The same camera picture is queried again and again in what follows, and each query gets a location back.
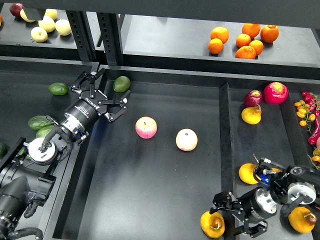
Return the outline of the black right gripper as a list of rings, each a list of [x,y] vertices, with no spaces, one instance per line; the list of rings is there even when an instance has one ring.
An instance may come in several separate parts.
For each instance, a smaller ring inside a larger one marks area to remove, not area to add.
[[[238,198],[230,189],[225,190],[217,193],[212,203],[213,206],[209,210],[211,215],[218,211],[229,212],[243,223],[234,230],[234,236],[245,234],[251,238],[267,232],[267,219],[277,214],[278,205],[272,199],[270,192],[263,187],[256,187]]]

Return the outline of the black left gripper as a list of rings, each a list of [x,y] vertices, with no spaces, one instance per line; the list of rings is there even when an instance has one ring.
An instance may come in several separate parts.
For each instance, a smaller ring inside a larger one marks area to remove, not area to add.
[[[71,119],[81,128],[87,128],[102,116],[112,123],[127,110],[126,105],[131,94],[130,90],[127,90],[120,99],[108,99],[104,93],[96,88],[96,80],[104,73],[104,68],[98,72],[84,71],[71,84],[71,91],[79,96],[65,110],[66,119]]]

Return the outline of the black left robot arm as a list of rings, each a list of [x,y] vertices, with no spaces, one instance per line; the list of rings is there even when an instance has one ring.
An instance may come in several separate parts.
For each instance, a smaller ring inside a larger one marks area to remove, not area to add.
[[[16,229],[21,217],[30,218],[42,207],[56,182],[53,175],[57,165],[71,154],[74,144],[82,144],[89,136],[89,127],[104,116],[111,123],[123,114],[130,95],[129,88],[119,99],[108,98],[96,88],[95,82],[105,73],[82,72],[71,85],[79,95],[56,121],[47,115],[53,129],[45,136],[27,142],[21,137],[0,162],[0,238],[17,240],[44,237],[37,227]]]

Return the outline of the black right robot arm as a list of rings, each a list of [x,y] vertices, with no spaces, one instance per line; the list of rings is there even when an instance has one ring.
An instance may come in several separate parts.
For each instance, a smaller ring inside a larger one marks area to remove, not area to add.
[[[320,172],[310,167],[284,167],[268,158],[260,158],[256,164],[245,163],[238,171],[240,179],[257,185],[240,197],[231,190],[216,194],[209,216],[218,211],[232,214],[242,224],[234,235],[246,234],[256,238],[268,229],[267,219],[277,213],[288,217],[300,205],[309,205],[320,198]]]

